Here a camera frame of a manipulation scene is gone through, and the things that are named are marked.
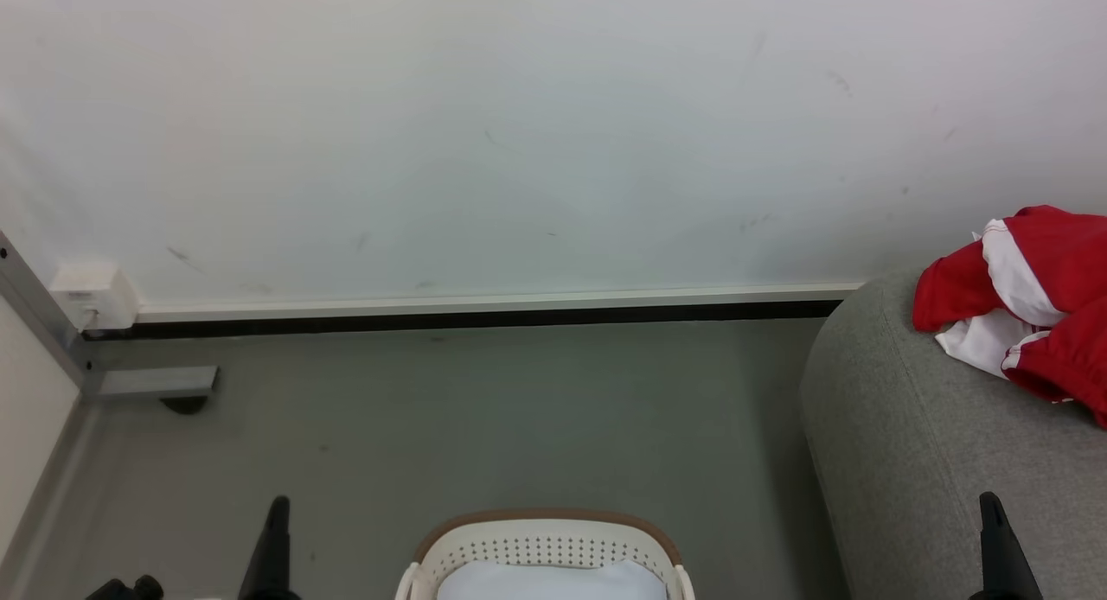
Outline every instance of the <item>gray upholstery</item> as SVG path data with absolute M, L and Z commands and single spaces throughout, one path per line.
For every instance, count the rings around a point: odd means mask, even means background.
M 976 498 L 1003 499 L 1046 599 L 1107 598 L 1107 432 L 914 332 L 919 271 L 827 320 L 804 425 L 855 600 L 980 590 Z

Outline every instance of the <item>gray floor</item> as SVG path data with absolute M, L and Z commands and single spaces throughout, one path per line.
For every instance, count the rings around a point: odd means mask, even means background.
M 288 494 L 309 600 L 392 598 L 432 526 L 515 506 L 649 518 L 702 599 L 846 598 L 797 415 L 820 323 L 111 344 L 110 366 L 218 363 L 218 397 L 104 410 L 32 596 L 149 572 L 173 600 L 234 598 Z

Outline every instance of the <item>laundry basket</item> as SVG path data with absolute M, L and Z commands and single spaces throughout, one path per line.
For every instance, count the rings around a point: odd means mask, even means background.
M 469 561 L 599 568 L 623 560 L 656 575 L 669 600 L 695 600 L 680 552 L 661 529 L 588 509 L 497 509 L 454 518 L 420 544 L 396 600 L 434 600 L 443 579 Z

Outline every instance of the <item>white power socket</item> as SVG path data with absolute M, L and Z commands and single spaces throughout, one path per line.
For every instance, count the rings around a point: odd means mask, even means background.
M 131 328 L 138 317 L 138 297 L 115 263 L 63 265 L 50 293 L 81 332 Z

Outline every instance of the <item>metal leg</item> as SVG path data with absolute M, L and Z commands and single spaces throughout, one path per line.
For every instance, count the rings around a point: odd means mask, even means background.
M 90 343 L 70 323 L 3 232 L 0 232 L 0 297 L 15 309 L 85 397 L 103 401 L 154 396 L 178 414 L 195 414 L 213 392 L 218 366 L 102 370 Z

